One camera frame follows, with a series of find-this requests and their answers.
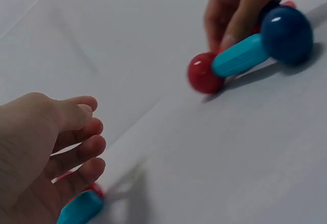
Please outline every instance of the finger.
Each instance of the finger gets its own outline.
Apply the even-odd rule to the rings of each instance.
[[[92,108],[70,100],[57,101],[41,93],[29,93],[3,106],[17,112],[33,113],[39,122],[50,123],[54,133],[80,130],[92,118]]]
[[[247,38],[254,29],[260,11],[270,0],[241,0],[239,8],[231,18],[224,38],[221,42],[221,49],[225,50]]]
[[[44,172],[52,180],[87,160],[99,156],[105,148],[106,141],[102,136],[92,136],[67,152],[51,156]]]
[[[230,19],[237,9],[239,0],[209,0],[204,14],[204,26],[210,51],[218,53]]]
[[[68,101],[75,104],[86,104],[92,108],[93,112],[98,108],[98,101],[92,96],[78,96],[70,98]]]
[[[55,101],[53,117],[59,132],[80,130],[92,119],[92,108],[72,101]]]
[[[54,185],[61,198],[64,207],[74,196],[95,182],[103,173],[105,162],[102,159],[90,159],[78,170],[60,179]]]
[[[92,118],[82,129],[77,131],[65,131],[58,135],[53,154],[68,147],[75,145],[94,135],[100,135],[103,132],[103,124],[97,118]]]

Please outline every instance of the red ball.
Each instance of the red ball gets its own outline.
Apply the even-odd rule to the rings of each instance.
[[[193,58],[189,64],[189,83],[200,93],[215,94],[224,86],[225,79],[216,76],[211,69],[215,57],[213,53],[202,53]]]
[[[83,190],[83,192],[93,190],[99,197],[104,197],[104,192],[102,191],[100,185],[96,182],[89,185],[87,188]]]
[[[289,7],[292,7],[292,8],[296,9],[296,4],[293,1],[286,1],[285,3],[282,3],[282,5],[283,6],[289,6]]]

